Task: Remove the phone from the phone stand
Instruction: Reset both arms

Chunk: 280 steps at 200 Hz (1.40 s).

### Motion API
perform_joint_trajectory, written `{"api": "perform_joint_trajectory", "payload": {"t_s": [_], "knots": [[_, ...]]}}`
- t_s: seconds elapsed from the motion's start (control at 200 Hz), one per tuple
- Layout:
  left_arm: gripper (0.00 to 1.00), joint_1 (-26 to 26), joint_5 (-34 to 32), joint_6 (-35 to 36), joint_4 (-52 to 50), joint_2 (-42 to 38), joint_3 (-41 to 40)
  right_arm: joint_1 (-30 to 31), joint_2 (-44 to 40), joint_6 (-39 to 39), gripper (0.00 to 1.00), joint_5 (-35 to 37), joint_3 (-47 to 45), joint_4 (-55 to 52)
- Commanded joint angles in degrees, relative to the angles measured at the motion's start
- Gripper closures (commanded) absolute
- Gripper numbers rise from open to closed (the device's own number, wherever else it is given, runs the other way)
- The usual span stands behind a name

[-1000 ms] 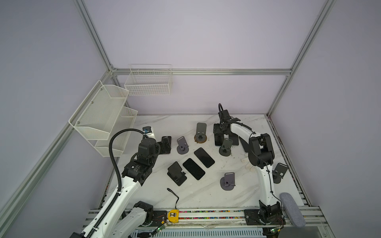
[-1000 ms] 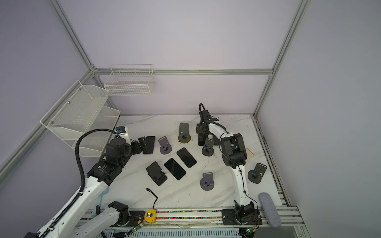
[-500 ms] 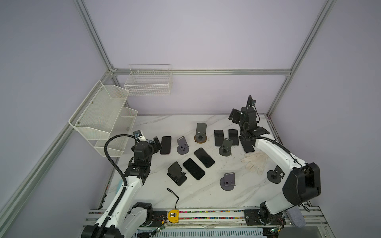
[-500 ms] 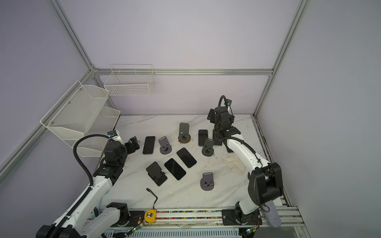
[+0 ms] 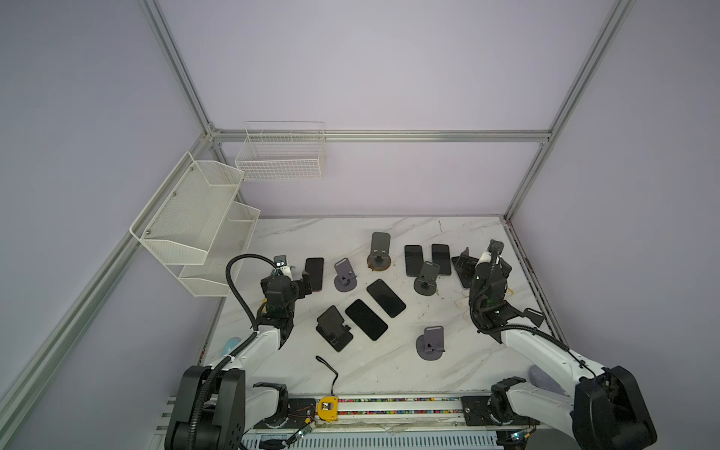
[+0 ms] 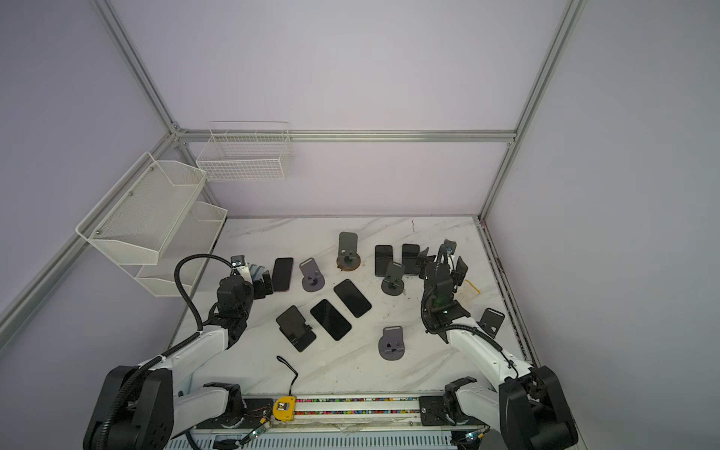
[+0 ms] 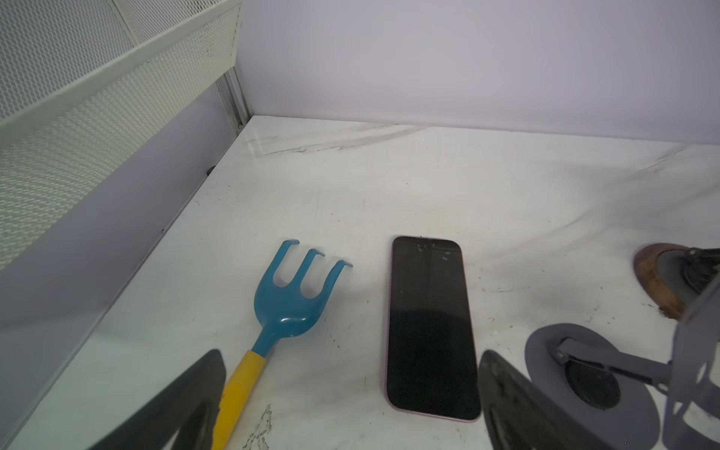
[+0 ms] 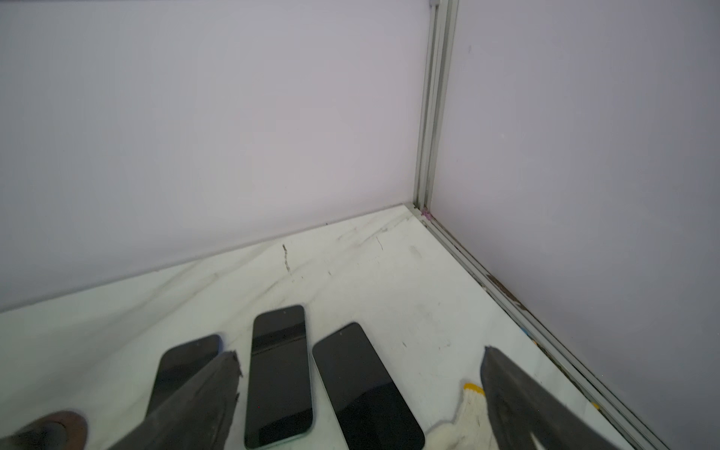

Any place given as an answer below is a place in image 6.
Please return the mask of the black phone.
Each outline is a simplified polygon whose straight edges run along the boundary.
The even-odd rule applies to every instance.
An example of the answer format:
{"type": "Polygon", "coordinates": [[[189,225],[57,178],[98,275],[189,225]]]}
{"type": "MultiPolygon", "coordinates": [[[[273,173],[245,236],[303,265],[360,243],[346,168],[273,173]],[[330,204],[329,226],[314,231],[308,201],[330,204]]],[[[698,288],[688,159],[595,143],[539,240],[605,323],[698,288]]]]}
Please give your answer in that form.
{"type": "Polygon", "coordinates": [[[374,274],[376,277],[384,278],[388,266],[394,262],[394,251],[392,245],[376,245],[374,253],[374,274]]]}
{"type": "Polygon", "coordinates": [[[294,269],[292,257],[277,258],[272,271],[272,284],[275,292],[288,292],[291,287],[294,269]]]}
{"type": "Polygon", "coordinates": [[[354,318],[362,317],[372,308],[371,302],[367,300],[350,279],[341,281],[334,287],[333,291],[354,318]]]}
{"type": "Polygon", "coordinates": [[[418,257],[420,254],[420,245],[403,244],[401,249],[401,263],[404,267],[405,275],[419,275],[420,268],[418,266],[418,257]]]}
{"type": "Polygon", "coordinates": [[[312,307],[310,314],[334,341],[341,341],[352,330],[348,320],[327,299],[312,307]]]}

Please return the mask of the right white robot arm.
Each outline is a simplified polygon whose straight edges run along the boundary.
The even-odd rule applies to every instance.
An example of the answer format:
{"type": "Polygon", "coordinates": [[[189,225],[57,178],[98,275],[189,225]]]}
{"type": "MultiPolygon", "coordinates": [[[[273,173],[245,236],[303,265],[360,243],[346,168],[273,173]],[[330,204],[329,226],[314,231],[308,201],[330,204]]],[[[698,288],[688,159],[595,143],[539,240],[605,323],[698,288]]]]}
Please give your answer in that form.
{"type": "Polygon", "coordinates": [[[437,256],[424,262],[420,319],[428,334],[461,352],[492,388],[472,388],[476,379],[467,377],[450,389],[446,410],[499,431],[508,449],[575,446],[579,431],[558,376],[508,352],[455,300],[468,272],[456,248],[446,240],[437,256]]]}

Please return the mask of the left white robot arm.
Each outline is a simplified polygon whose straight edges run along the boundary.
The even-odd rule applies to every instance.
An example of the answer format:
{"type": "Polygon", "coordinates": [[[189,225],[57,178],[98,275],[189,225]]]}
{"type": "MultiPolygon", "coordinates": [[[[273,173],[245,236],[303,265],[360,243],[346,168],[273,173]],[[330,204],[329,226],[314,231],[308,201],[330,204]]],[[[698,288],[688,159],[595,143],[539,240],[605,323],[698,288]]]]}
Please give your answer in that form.
{"type": "Polygon", "coordinates": [[[273,293],[271,277],[248,281],[232,272],[219,283],[217,309],[206,329],[141,365],[118,366],[105,378],[84,435],[85,449],[162,449],[177,436],[211,422],[234,429],[248,407],[238,384],[191,387],[193,374],[235,345],[254,301],[273,293]]]}

